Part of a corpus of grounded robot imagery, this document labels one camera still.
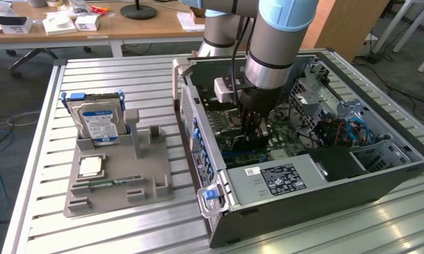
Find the slotted metal worktable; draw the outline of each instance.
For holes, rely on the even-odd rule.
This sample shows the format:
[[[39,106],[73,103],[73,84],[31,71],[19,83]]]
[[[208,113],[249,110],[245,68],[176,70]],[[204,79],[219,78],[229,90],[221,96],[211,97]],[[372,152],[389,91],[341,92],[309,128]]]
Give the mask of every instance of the slotted metal worktable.
[[[424,143],[423,125],[339,55],[323,53]],[[55,66],[3,253],[424,253],[424,174],[375,203],[208,248],[172,107],[172,60],[185,56],[81,59]],[[336,77],[331,86],[343,98],[352,96]],[[68,219],[63,208],[77,129],[59,95],[119,88],[127,107],[140,109],[139,128],[163,124],[175,198]]]

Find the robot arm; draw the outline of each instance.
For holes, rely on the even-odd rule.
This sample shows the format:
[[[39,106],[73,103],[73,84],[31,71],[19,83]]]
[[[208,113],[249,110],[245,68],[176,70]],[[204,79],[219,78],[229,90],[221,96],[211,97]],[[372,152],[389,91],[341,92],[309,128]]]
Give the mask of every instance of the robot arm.
[[[253,141],[265,133],[265,120],[276,107],[281,87],[287,83],[304,36],[316,15],[319,0],[180,1],[189,6],[215,10],[208,11],[199,56],[231,55],[229,49],[233,51],[239,27],[237,15],[257,17],[247,55],[247,84],[240,99],[235,98],[235,101],[240,101],[243,143]]]

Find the gray floor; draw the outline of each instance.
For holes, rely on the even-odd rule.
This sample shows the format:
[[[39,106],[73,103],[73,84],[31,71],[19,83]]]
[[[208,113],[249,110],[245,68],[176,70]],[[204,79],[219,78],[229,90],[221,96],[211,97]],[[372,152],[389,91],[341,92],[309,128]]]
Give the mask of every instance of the gray floor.
[[[391,19],[380,20],[375,34],[380,35],[389,24]],[[192,49],[199,48],[200,43],[160,43],[151,48],[148,55],[163,55],[172,53],[188,53]],[[149,45],[144,44],[136,48],[129,47],[125,56],[133,56],[136,51],[144,53]],[[100,58],[111,57],[111,49],[105,46],[92,47],[93,52],[85,53],[83,48],[55,49],[53,52],[60,58]],[[28,50],[17,50],[23,56]],[[372,67],[379,72],[380,76],[388,82],[388,85],[403,90],[407,93],[413,93],[424,97],[424,74],[417,72],[417,68],[424,61],[424,33],[417,31],[415,36],[403,48],[403,51],[392,55],[395,62],[381,61]],[[23,79],[15,80],[9,77],[7,68],[17,58],[5,55],[0,50],[0,115],[15,115],[25,111],[39,110],[43,105],[45,87],[52,71],[52,59],[41,54],[31,62],[24,65],[19,71],[23,73]],[[383,88],[383,82],[379,80],[373,72],[364,66],[357,66],[367,77]],[[401,94],[393,93],[392,97],[411,111],[412,102]],[[424,104],[417,103],[417,114],[424,118]],[[16,200],[21,175],[27,164],[27,157],[31,149],[32,136],[36,125],[16,127],[13,130],[13,143],[9,148],[0,153],[0,172],[3,175],[8,196],[9,210],[1,220],[11,219],[11,212]],[[0,191],[0,212],[3,209],[3,193]],[[0,225],[0,250],[3,247],[4,237],[8,225]]]

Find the hard drive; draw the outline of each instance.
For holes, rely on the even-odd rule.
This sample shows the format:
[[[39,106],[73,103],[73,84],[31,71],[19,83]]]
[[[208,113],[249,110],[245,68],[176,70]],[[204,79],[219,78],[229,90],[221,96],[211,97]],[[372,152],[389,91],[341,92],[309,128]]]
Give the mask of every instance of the hard drive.
[[[117,136],[128,133],[124,123],[124,93],[61,94],[63,104],[76,123],[79,138],[92,139],[96,146],[119,142]]]

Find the green circuit board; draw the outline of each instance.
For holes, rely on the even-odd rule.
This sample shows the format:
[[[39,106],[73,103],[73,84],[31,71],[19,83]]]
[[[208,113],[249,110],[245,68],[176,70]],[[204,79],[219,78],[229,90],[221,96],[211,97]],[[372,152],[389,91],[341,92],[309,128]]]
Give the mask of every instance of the green circuit board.
[[[241,135],[236,109],[208,112],[208,119],[228,168],[296,156],[307,148],[281,110],[275,110],[268,118],[271,136],[267,147],[247,152],[232,152],[233,138]]]

